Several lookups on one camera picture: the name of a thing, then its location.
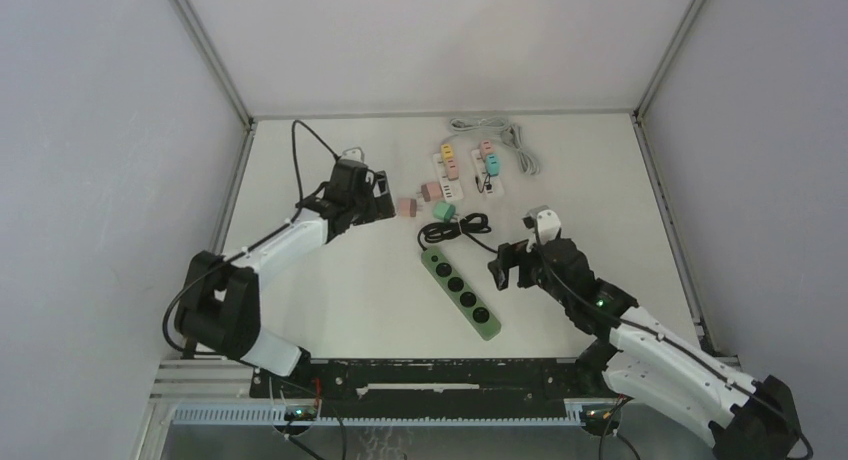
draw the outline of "gray cord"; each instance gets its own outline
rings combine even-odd
[[[509,123],[507,117],[452,118],[448,121],[448,130],[453,135],[444,139],[443,144],[459,136],[473,133],[480,134],[482,137],[495,138],[502,146],[515,152],[521,173],[525,175],[542,173],[542,165],[539,160],[524,146],[521,139],[521,127]]]

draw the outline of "power strip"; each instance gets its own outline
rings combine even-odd
[[[445,197],[446,202],[455,202],[465,198],[465,195],[462,193],[462,186],[459,184],[459,179],[448,180],[448,174],[445,171],[445,162],[442,161],[441,153],[433,155],[433,168],[436,169],[436,176],[439,178],[439,185],[442,187],[442,195]]]
[[[474,165],[474,172],[477,175],[477,180],[475,183],[477,184],[477,191],[480,191],[481,183],[486,179],[486,163],[483,161],[483,156],[480,154],[479,149],[471,150],[471,163]],[[503,182],[501,182],[501,176],[497,177],[489,177],[489,187],[483,188],[483,196],[486,198],[489,197],[502,197],[504,195]]]

